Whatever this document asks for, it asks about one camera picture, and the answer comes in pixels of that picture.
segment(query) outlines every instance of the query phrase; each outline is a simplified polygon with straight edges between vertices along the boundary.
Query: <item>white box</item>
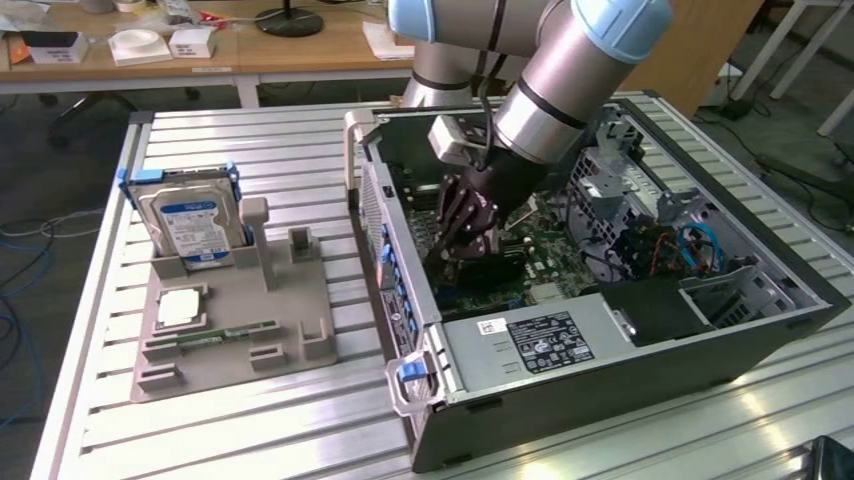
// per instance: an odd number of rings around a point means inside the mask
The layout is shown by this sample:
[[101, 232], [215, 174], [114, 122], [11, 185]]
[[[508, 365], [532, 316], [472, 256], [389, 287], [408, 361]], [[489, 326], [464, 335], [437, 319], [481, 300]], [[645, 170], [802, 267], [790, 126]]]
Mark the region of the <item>white box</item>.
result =
[[215, 49], [217, 41], [211, 28], [178, 30], [170, 39], [170, 50], [175, 58], [211, 58]]
[[744, 72], [732, 64], [725, 63], [716, 79], [716, 84], [706, 95], [701, 107], [721, 107], [728, 101], [728, 93], [736, 90], [736, 85], [742, 79]]
[[166, 46], [166, 40], [163, 40], [163, 38], [161, 38], [151, 47], [147, 47], [145, 51], [131, 51], [119, 48], [111, 38], [110, 50], [113, 51], [113, 59], [117, 62], [117, 67], [173, 60], [173, 53], [170, 52], [170, 47]]
[[90, 42], [81, 32], [22, 32], [37, 63], [82, 63]]

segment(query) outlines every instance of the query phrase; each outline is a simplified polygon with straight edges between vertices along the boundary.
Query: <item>aluminum extrusion table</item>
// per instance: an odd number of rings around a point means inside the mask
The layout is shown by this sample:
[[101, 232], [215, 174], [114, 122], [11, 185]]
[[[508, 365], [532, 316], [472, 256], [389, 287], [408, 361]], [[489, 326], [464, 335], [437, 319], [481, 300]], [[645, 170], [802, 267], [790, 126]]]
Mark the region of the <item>aluminum extrusion table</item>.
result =
[[[823, 275], [854, 297], [854, 261], [661, 99], [626, 94]], [[339, 364], [185, 397], [129, 401], [153, 245], [115, 189], [46, 425], [46, 478], [781, 478], [809, 441], [854, 445], [854, 315], [729, 385], [462, 466], [416, 475], [392, 409], [343, 189], [345, 112], [386, 104], [161, 113], [131, 125], [121, 166], [239, 165], [270, 201], [273, 238], [322, 238]], [[645, 161], [688, 179], [646, 144]]]

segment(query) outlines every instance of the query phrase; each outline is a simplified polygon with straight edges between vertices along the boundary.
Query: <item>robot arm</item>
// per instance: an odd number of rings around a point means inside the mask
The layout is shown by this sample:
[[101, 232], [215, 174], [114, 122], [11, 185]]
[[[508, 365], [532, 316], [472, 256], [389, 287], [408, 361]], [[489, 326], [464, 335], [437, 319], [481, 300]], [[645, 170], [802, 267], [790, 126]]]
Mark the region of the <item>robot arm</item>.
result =
[[444, 182], [436, 253], [481, 257], [498, 250], [497, 229], [649, 56], [673, 10], [668, 0], [392, 0], [390, 20], [398, 33], [445, 44], [417, 49], [414, 79], [438, 73], [433, 87], [460, 89], [466, 81], [456, 47], [532, 56], [494, 117], [498, 142], [486, 164]]

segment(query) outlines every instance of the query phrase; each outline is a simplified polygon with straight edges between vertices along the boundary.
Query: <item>blue latch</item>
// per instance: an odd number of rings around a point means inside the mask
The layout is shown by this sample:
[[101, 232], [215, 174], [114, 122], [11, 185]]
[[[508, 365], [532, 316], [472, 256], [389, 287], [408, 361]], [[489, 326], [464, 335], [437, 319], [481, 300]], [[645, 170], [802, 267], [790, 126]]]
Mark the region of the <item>blue latch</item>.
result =
[[421, 380], [425, 377], [428, 377], [428, 365], [422, 361], [405, 363], [398, 369], [398, 379], [402, 383]]
[[392, 259], [392, 244], [389, 243], [384, 246], [382, 258], [384, 263], [389, 263], [389, 260]]

